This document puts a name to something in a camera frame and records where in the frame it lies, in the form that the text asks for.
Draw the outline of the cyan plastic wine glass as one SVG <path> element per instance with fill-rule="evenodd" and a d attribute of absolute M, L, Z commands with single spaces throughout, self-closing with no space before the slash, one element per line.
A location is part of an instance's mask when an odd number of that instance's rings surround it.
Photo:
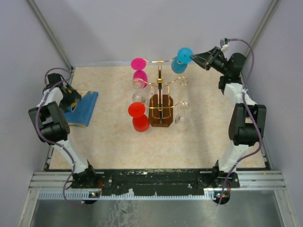
<path fill-rule="evenodd" d="M 193 51 L 190 48 L 181 48 L 176 58 L 171 63 L 171 69 L 177 74 L 182 74 L 187 69 L 187 65 L 192 61 L 190 56 L 193 55 Z"/>

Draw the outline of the magenta plastic wine glass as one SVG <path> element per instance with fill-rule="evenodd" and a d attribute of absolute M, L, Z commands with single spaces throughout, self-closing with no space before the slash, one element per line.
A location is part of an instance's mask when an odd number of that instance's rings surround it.
<path fill-rule="evenodd" d="M 135 58 L 131 62 L 131 67 L 135 70 L 133 74 L 133 87 L 137 89 L 143 89 L 147 86 L 148 77 L 144 69 L 147 62 L 143 58 Z"/>

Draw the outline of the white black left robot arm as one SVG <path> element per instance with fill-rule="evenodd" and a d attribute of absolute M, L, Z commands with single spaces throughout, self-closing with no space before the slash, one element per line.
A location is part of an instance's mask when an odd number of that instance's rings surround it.
<path fill-rule="evenodd" d="M 92 188 L 98 184 L 98 175 L 70 139 L 70 126 L 65 113 L 74 113 L 73 104 L 83 100 L 68 80 L 59 73 L 45 75 L 46 86 L 40 103 L 28 110 L 28 115 L 42 142 L 59 151 L 71 167 L 67 182 L 72 188 Z"/>

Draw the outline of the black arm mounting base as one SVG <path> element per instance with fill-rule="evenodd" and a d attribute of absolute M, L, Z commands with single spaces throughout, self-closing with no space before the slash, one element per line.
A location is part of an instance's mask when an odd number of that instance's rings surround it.
<path fill-rule="evenodd" d="M 218 189 L 214 200 L 227 203 L 230 190 L 240 187 L 236 173 L 211 169 L 107 169 L 73 174 L 71 188 L 95 189 L 92 198 L 120 196 L 133 191 L 135 196 L 202 196 L 207 188 Z"/>

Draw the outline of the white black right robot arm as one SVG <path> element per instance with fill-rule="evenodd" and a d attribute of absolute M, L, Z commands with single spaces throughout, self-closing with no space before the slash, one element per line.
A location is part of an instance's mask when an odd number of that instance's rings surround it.
<path fill-rule="evenodd" d="M 226 59 L 218 47 L 190 56 L 198 66 L 205 70 L 215 69 L 221 73 L 218 88 L 234 105 L 228 136 L 230 146 L 217 161 L 219 171 L 212 174 L 212 183 L 223 187 L 228 182 L 244 153 L 256 143 L 260 144 L 264 134 L 267 108 L 258 105 L 247 94 L 240 73 L 246 61 L 241 53 L 234 53 Z"/>

